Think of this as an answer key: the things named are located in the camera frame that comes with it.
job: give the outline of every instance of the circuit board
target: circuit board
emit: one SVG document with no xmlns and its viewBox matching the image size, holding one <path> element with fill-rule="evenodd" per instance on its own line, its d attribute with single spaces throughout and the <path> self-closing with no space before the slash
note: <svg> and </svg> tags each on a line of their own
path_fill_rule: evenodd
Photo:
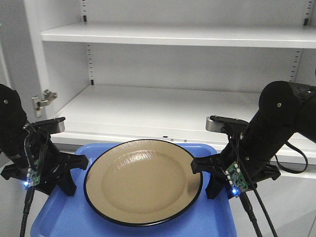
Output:
<svg viewBox="0 0 316 237">
<path fill-rule="evenodd" d="M 39 167 L 39 160 L 34 161 L 34 165 L 36 168 Z M 24 182 L 25 189 L 28 189 L 30 186 L 36 186 L 40 183 L 40 172 L 32 170 L 29 168 L 28 174 L 26 176 L 26 181 Z"/>
<path fill-rule="evenodd" d="M 236 161 L 234 161 L 225 171 L 227 179 L 233 189 L 233 194 L 238 197 L 241 192 L 248 190 L 248 184 L 239 169 Z"/>
</svg>

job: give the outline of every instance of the white shelf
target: white shelf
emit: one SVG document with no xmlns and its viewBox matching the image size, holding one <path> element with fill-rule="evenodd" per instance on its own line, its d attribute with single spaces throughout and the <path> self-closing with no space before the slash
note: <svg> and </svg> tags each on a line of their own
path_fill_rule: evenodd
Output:
<svg viewBox="0 0 316 237">
<path fill-rule="evenodd" d="M 178 27 L 81 22 L 42 31 L 43 41 L 316 48 L 313 27 Z"/>
<path fill-rule="evenodd" d="M 206 117 L 221 115 L 250 121 L 258 110 L 258 99 L 256 93 L 94 85 L 57 113 L 66 117 L 66 131 L 52 135 L 52 140 L 85 145 L 161 139 L 209 144 L 220 151 L 227 144 L 227 136 L 206 131 Z M 292 143 L 315 158 L 310 163 L 316 163 L 314 143 L 298 135 Z M 279 155 L 287 161 L 301 161 L 299 154 L 286 147 Z"/>
</svg>

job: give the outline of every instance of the ceramic plate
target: ceramic plate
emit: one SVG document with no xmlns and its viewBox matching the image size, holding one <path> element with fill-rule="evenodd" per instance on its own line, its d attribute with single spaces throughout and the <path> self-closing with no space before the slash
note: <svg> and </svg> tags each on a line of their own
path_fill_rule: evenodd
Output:
<svg viewBox="0 0 316 237">
<path fill-rule="evenodd" d="M 89 168 L 84 193 L 92 208 L 122 225 L 168 221 L 198 198 L 202 174 L 193 174 L 193 156 L 173 143 L 136 140 L 101 155 Z"/>
</svg>

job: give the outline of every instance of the green circuit board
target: green circuit board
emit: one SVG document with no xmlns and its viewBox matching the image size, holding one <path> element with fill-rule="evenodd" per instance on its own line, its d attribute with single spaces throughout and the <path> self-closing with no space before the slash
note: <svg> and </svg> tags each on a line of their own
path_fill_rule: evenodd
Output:
<svg viewBox="0 0 316 237">
<path fill-rule="evenodd" d="M 36 160 L 34 161 L 35 167 L 38 168 L 40 161 Z M 40 172 L 32 170 L 29 168 L 28 174 L 27 174 L 27 179 L 25 182 L 25 188 L 27 189 L 30 186 L 36 186 L 40 183 Z"/>
<path fill-rule="evenodd" d="M 226 169 L 227 179 L 232 187 L 237 187 L 239 191 L 246 192 L 248 190 L 248 184 L 239 169 L 236 161 L 234 161 L 227 169 Z"/>
</svg>

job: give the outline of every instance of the robotic arm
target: robotic arm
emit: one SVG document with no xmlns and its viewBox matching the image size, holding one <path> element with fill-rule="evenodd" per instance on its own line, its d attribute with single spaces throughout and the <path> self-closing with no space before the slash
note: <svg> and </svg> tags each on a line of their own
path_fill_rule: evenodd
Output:
<svg viewBox="0 0 316 237">
<path fill-rule="evenodd" d="M 267 178 L 275 180 L 280 173 L 269 161 L 295 132 L 316 143 L 315 118 L 316 87 L 285 81 L 275 81 L 264 88 L 259 110 L 250 123 L 209 117 L 206 129 L 213 131 L 215 125 L 228 135 L 229 143 L 220 154 L 195 158 L 191 164 L 194 173 L 212 173 L 206 189 L 208 198 L 214 199 L 223 188 L 231 189 L 223 171 L 234 161 L 242 164 L 241 173 L 248 173 L 253 183 Z"/>
<path fill-rule="evenodd" d="M 26 188 L 50 194 L 58 185 L 67 195 L 73 195 L 76 186 L 70 169 L 86 169 L 85 156 L 60 152 L 51 142 L 50 134 L 60 132 L 65 118 L 29 123 L 15 90 L 0 84 L 0 150 L 13 161 L 1 175 L 25 181 Z"/>
</svg>

